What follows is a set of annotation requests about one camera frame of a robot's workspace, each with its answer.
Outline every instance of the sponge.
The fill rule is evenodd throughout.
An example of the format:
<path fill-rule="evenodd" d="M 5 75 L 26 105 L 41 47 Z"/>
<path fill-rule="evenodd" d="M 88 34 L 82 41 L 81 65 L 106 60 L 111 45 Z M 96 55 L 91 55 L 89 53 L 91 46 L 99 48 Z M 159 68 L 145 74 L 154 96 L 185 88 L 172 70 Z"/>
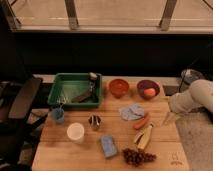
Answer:
<path fill-rule="evenodd" d="M 115 156 L 118 153 L 117 148 L 113 143 L 113 138 L 111 135 L 103 135 L 101 137 L 101 146 L 103 148 L 104 155 L 106 158 Z"/>

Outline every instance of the green plastic bin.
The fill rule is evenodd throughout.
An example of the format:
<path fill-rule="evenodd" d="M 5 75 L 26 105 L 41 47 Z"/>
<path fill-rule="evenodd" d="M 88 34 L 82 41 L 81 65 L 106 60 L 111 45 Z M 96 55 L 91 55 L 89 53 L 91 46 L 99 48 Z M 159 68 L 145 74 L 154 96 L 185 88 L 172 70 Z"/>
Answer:
<path fill-rule="evenodd" d="M 102 98 L 102 75 L 97 74 L 96 80 L 96 101 L 92 99 L 80 103 L 72 103 L 71 100 L 86 92 L 89 89 L 89 73 L 58 73 L 55 76 L 49 97 L 48 104 L 55 107 L 59 106 L 59 98 L 65 97 L 64 108 L 95 108 L 101 103 Z"/>

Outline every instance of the small container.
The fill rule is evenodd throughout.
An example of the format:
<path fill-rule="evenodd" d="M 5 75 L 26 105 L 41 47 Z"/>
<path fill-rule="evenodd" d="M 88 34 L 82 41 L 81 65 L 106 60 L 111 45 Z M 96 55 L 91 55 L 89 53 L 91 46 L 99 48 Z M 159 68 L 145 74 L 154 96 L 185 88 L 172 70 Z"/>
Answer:
<path fill-rule="evenodd" d="M 159 85 L 152 80 L 139 81 L 137 84 L 137 90 L 138 90 L 139 95 L 146 100 L 150 100 L 160 93 Z"/>
<path fill-rule="evenodd" d="M 51 111 L 51 117 L 55 123 L 60 124 L 64 122 L 64 110 L 60 107 L 54 108 Z"/>
<path fill-rule="evenodd" d="M 128 90 L 129 84 L 123 79 L 114 79 L 109 83 L 109 91 L 116 98 L 121 98 Z"/>
<path fill-rule="evenodd" d="M 84 126 L 81 123 L 72 123 L 67 129 L 67 136 L 76 144 L 84 141 Z"/>

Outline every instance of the paper cup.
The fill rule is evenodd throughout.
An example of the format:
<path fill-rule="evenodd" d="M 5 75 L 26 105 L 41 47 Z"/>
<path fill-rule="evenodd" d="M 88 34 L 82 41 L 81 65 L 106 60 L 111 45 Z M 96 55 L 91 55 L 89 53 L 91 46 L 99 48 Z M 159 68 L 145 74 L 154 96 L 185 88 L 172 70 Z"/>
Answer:
<path fill-rule="evenodd" d="M 84 126 L 80 123 L 73 123 L 67 129 L 67 135 L 71 141 L 81 144 L 84 141 Z"/>

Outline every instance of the orange fruit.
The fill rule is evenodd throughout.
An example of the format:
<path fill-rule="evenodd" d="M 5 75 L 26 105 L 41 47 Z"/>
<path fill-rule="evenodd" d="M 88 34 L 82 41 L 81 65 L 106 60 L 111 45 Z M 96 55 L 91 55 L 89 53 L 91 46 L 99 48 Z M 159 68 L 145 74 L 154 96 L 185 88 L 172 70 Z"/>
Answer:
<path fill-rule="evenodd" d="M 156 96 L 156 91 L 154 88 L 147 88 L 144 90 L 143 94 L 146 99 L 151 99 Z"/>

